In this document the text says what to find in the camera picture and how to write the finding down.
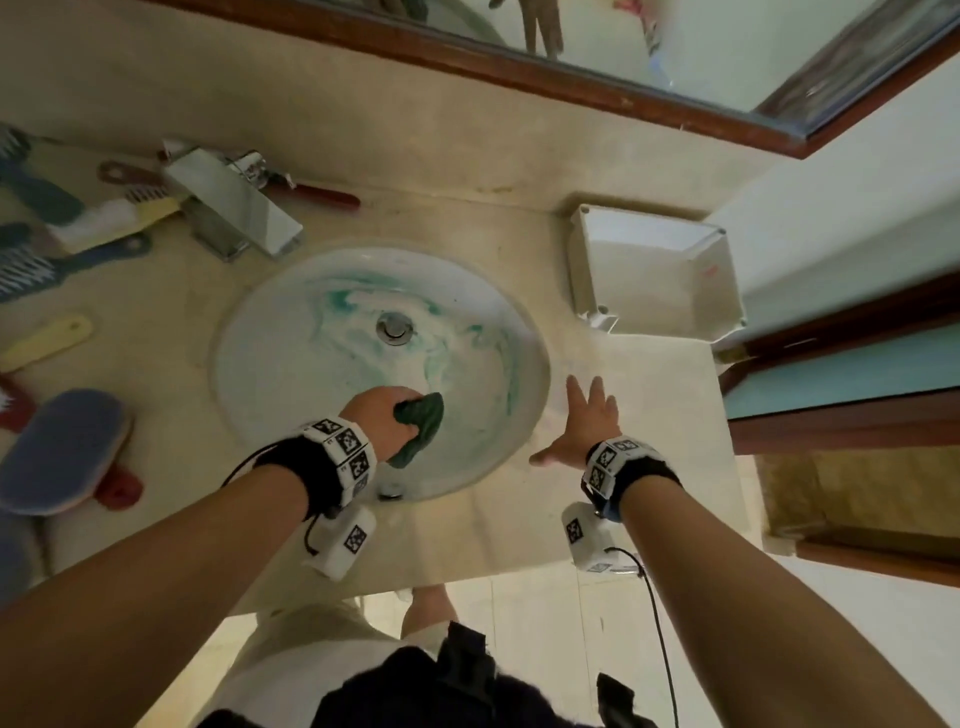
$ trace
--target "black wristband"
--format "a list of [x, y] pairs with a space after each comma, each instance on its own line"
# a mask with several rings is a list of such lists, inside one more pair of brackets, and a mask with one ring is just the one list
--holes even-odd
[[337, 468], [323, 445], [302, 435], [281, 440], [253, 463], [255, 468], [261, 465], [279, 465], [300, 479], [308, 501], [305, 521], [320, 514], [333, 518], [340, 512], [342, 488]]
[[630, 437], [614, 437], [590, 448], [581, 489], [601, 516], [620, 522], [623, 494], [647, 475], [665, 477], [683, 488], [677, 474], [656, 450]]

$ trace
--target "wristband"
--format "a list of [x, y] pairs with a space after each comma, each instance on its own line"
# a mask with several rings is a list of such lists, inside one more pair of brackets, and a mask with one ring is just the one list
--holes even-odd
[[305, 520], [334, 518], [373, 479], [376, 454], [356, 423], [327, 417], [260, 455], [253, 466], [261, 465], [279, 465], [302, 481], [309, 500]]
[[614, 437], [594, 445], [580, 488], [605, 519], [620, 523], [620, 499], [631, 484], [647, 475], [659, 475], [683, 488], [663, 456], [632, 437]]

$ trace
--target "blue panel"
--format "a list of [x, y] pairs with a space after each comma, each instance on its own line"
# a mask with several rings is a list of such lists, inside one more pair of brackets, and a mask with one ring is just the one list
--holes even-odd
[[750, 375], [724, 397], [727, 417], [960, 386], [960, 324]]

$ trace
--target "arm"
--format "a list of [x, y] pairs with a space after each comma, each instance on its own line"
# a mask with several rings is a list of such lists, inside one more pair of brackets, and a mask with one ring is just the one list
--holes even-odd
[[[342, 417], [360, 424], [383, 460], [417, 433], [393, 418], [394, 404], [415, 396], [379, 387]], [[264, 465], [11, 604], [0, 613], [4, 725], [133, 726], [307, 508], [300, 478]]]
[[[534, 464], [583, 468], [620, 434], [595, 379], [568, 383], [567, 431]], [[643, 477], [619, 512], [724, 725], [946, 724], [843, 617], [676, 483]]]

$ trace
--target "white plastic box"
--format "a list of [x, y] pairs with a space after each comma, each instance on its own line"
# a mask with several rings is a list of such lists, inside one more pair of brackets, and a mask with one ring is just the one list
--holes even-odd
[[593, 328], [712, 343], [746, 326], [722, 228], [587, 205], [571, 222], [573, 305]]

